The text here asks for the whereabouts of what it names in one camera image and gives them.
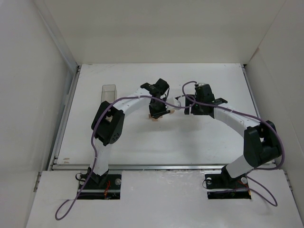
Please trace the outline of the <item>long rectangular wood block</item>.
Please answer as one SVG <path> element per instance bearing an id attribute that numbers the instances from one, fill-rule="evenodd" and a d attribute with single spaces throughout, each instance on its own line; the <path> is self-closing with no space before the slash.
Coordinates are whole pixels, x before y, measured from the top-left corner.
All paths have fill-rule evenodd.
<path id="1" fill-rule="evenodd" d="M 174 110 L 170 110 L 168 114 L 173 114 L 174 112 L 175 112 Z M 157 121 L 161 120 L 163 117 L 164 117 L 164 115 L 159 116 L 158 118 L 154 118 L 150 114 L 148 115 L 148 119 L 153 122 L 157 122 Z"/>

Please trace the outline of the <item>clear plastic box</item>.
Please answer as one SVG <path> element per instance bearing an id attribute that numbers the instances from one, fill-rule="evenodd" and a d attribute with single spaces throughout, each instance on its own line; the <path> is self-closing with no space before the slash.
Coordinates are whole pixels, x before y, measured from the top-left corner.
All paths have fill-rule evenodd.
<path id="1" fill-rule="evenodd" d="M 117 99 L 116 85 L 103 85 L 101 102 L 107 101 L 109 103 L 114 102 Z"/>

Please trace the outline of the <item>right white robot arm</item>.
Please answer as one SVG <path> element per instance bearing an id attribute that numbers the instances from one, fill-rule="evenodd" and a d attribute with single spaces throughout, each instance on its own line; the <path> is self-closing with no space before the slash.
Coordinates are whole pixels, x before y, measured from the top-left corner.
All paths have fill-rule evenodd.
<path id="1" fill-rule="evenodd" d="M 188 109 L 185 114 L 208 115 L 235 130 L 243 139 L 243 154 L 212 174 L 208 179 L 212 189 L 229 188 L 246 173 L 260 169 L 261 165 L 278 157 L 285 158 L 285 151 L 275 125 L 256 116 L 241 113 L 228 106 L 223 98 L 216 99 L 209 84 L 194 83 L 195 93 L 186 95 Z"/>

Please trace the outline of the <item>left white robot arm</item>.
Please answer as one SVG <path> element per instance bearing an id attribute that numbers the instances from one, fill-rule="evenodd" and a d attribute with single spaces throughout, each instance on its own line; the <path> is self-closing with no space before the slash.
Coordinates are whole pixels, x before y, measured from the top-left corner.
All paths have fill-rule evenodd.
<path id="1" fill-rule="evenodd" d="M 127 97 L 121 97 L 112 103 L 103 101 L 91 128 L 93 135 L 91 143 L 95 150 L 95 160 L 88 168 L 90 181 L 97 187 L 102 187 L 108 175 L 108 161 L 111 153 L 111 144 L 115 143 L 121 136 L 124 119 L 148 105 L 150 116 L 158 119 L 169 114 L 164 102 L 167 100 L 170 86 L 163 79 L 158 79 L 155 84 L 144 83 L 134 93 Z"/>

